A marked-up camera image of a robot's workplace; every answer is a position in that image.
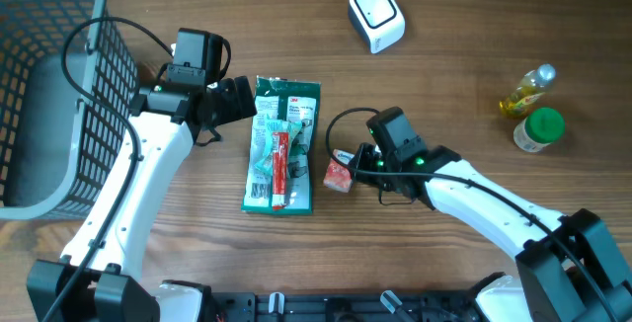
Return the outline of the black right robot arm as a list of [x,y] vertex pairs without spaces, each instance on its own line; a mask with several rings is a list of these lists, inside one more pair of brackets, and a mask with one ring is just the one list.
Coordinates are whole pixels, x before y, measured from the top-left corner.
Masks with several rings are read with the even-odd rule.
[[403,111],[373,111],[373,141],[351,162],[356,180],[466,223],[503,250],[518,275],[474,294],[488,321],[628,321],[631,269],[605,223],[527,201],[480,174],[456,152],[429,149]]

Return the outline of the yellow dish soap bottle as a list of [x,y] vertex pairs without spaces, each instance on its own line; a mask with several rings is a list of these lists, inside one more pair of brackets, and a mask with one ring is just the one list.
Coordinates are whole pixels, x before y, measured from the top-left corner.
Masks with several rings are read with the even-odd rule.
[[542,64],[526,73],[517,88],[500,101],[501,113],[508,118],[526,117],[537,100],[550,91],[556,76],[551,64]]

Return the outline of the mint green pouch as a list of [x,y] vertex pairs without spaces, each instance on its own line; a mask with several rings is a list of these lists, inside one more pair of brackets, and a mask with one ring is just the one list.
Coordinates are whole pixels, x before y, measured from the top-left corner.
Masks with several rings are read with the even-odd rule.
[[262,158],[255,164],[255,168],[270,177],[273,174],[273,133],[277,131],[287,132],[288,147],[291,147],[296,135],[302,129],[302,124],[300,121],[285,121],[266,116],[264,127],[266,135],[264,151]]

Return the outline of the green lid jar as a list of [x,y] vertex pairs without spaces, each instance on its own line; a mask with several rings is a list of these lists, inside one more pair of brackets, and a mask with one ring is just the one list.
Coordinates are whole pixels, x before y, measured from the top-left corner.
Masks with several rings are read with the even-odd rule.
[[536,153],[559,140],[566,129],[563,116],[552,108],[540,108],[521,121],[513,141],[523,151]]

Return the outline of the orange tissue pack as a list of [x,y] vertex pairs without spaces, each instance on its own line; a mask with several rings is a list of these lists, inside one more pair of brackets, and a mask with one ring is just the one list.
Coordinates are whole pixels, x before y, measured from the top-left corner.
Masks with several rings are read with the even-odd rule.
[[[351,153],[339,149],[335,149],[333,153],[338,160],[346,165],[348,165],[354,157]],[[341,193],[348,193],[352,188],[353,182],[350,171],[345,169],[334,159],[331,159],[327,167],[323,184],[329,189]]]

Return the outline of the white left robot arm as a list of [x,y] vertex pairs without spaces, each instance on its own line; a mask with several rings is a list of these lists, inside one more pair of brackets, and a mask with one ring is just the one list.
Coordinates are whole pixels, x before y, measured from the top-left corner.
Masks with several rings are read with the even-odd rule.
[[40,321],[214,321],[210,286],[139,283],[147,241],[170,182],[198,133],[256,113],[245,76],[165,83],[133,99],[130,129],[95,205],[56,262],[38,260],[27,291]]

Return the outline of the green glove package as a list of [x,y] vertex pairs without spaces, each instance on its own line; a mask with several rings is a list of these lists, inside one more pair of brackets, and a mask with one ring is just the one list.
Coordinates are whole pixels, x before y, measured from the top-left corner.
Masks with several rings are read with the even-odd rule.
[[[271,215],[307,215],[312,212],[311,147],[315,140],[320,110],[321,84],[274,77],[257,78],[257,114],[251,126],[250,158],[241,209]],[[287,159],[286,206],[273,210],[273,175],[255,168],[265,146],[264,119],[300,121],[301,131],[289,147]]]

